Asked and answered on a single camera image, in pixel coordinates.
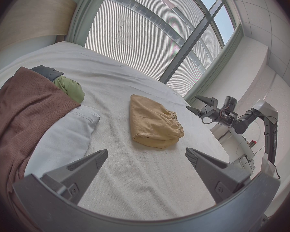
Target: folded clothing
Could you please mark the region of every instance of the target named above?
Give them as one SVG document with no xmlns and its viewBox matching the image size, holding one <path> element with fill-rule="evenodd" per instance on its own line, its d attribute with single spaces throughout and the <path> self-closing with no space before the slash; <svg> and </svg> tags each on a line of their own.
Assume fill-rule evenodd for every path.
<svg viewBox="0 0 290 232">
<path fill-rule="evenodd" d="M 134 141 L 161 149 L 177 143 L 184 136 L 176 112 L 140 95 L 130 97 L 130 127 Z"/>
<path fill-rule="evenodd" d="M 50 68 L 50 67 L 45 67 L 44 65 L 39 65 L 37 67 L 32 68 L 31 70 L 33 70 L 34 72 L 39 73 L 42 76 L 45 76 L 47 79 L 49 79 L 50 81 L 54 81 L 57 77 L 63 75 L 63 72 L 59 72 L 57 70 L 55 70 L 54 68 Z"/>
<path fill-rule="evenodd" d="M 0 194 L 31 230 L 34 224 L 12 184 L 23 178 L 31 152 L 43 134 L 79 103 L 42 75 L 20 67 L 0 89 Z"/>
<path fill-rule="evenodd" d="M 44 173 L 85 156 L 100 111 L 81 105 L 54 123 L 44 133 L 26 166 L 24 176 Z"/>
<path fill-rule="evenodd" d="M 85 93 L 78 82 L 61 75 L 53 83 L 76 102 L 81 103 L 84 100 Z"/>
</svg>

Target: textured gripper pad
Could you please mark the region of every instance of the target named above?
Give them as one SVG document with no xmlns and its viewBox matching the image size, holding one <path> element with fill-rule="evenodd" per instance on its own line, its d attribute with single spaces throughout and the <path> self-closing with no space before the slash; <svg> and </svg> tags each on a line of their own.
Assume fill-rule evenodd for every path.
<svg viewBox="0 0 290 232">
<path fill-rule="evenodd" d="M 100 155 L 97 159 L 96 159 L 96 163 L 97 163 L 97 169 L 100 169 L 102 167 L 102 165 L 104 164 L 105 160 L 108 158 L 108 153 L 107 150 L 105 150 L 103 152 L 102 155 Z"/>
<path fill-rule="evenodd" d="M 191 162 L 192 166 L 195 168 L 195 166 L 197 165 L 198 157 L 194 153 L 192 153 L 189 148 L 186 148 L 186 157 Z"/>
</svg>

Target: mattress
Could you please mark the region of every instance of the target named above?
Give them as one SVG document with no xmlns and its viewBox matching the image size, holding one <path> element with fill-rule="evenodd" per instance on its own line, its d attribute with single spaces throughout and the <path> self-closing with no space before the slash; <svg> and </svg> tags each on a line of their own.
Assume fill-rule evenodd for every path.
<svg viewBox="0 0 290 232">
<path fill-rule="evenodd" d="M 0 71 L 0 88 L 19 67 L 38 65 L 55 68 L 79 82 L 85 92 L 82 104 L 101 111 L 86 155 L 108 149 L 108 159 L 79 206 L 116 218 L 160 220 L 215 204 L 186 158 L 186 147 L 225 162 L 228 154 L 201 120 L 186 109 L 187 103 L 176 91 L 130 66 L 69 42 L 15 60 Z M 133 141 L 129 121 L 132 94 L 177 112 L 185 136 L 164 150 Z"/>
</svg>

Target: green cloth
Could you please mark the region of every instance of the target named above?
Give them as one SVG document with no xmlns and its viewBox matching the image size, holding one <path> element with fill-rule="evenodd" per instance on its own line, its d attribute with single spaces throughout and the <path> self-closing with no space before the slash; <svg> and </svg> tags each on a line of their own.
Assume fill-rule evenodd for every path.
<svg viewBox="0 0 290 232">
<path fill-rule="evenodd" d="M 78 82 L 61 75 L 53 83 L 76 102 L 81 103 L 84 100 L 85 93 L 82 90 L 81 84 Z"/>
</svg>

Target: sky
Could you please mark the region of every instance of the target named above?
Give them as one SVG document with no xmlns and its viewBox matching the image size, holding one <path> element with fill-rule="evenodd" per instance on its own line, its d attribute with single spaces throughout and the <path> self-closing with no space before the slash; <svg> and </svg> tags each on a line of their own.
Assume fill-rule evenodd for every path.
<svg viewBox="0 0 290 232">
<path fill-rule="evenodd" d="M 204 5 L 208 10 L 216 2 L 216 0 L 201 0 L 201 1 L 204 3 Z M 224 44 L 226 44 L 229 38 L 231 37 L 232 33 L 234 32 L 234 29 L 230 17 L 228 15 L 228 12 L 225 9 L 225 6 L 223 6 L 219 10 L 219 12 L 214 18 L 214 21 L 216 22 L 216 25 L 220 31 Z"/>
</svg>

